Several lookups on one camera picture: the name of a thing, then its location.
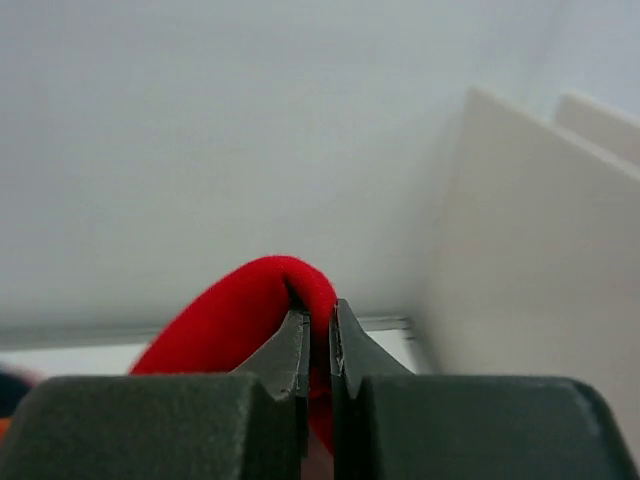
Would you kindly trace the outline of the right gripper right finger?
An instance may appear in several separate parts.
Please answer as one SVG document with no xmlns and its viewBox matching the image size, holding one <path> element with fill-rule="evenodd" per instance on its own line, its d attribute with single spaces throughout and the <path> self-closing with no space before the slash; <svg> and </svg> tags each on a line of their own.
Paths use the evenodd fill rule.
<svg viewBox="0 0 640 480">
<path fill-rule="evenodd" d="M 329 330 L 338 479 L 635 479 L 597 390 L 563 377 L 418 375 L 348 302 Z"/>
</svg>

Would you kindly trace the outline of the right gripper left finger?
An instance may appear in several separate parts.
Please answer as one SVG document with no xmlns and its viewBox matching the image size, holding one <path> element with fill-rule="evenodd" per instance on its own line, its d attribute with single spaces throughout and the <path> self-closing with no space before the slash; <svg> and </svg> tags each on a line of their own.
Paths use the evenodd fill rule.
<svg viewBox="0 0 640 480">
<path fill-rule="evenodd" d="M 5 479 L 297 479 L 310 319 L 292 311 L 227 374 L 56 377 L 1 447 Z"/>
</svg>

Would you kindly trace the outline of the red patterned pillowcase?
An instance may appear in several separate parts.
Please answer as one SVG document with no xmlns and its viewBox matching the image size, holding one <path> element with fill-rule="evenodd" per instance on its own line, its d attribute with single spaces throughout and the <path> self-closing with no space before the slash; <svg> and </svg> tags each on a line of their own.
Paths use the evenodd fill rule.
<svg viewBox="0 0 640 480">
<path fill-rule="evenodd" d="M 223 277 L 161 331 L 130 372 L 229 372 L 278 331 L 294 299 L 311 316 L 309 424 L 333 452 L 329 324 L 337 295 L 321 271 L 296 257 L 258 258 Z"/>
</svg>

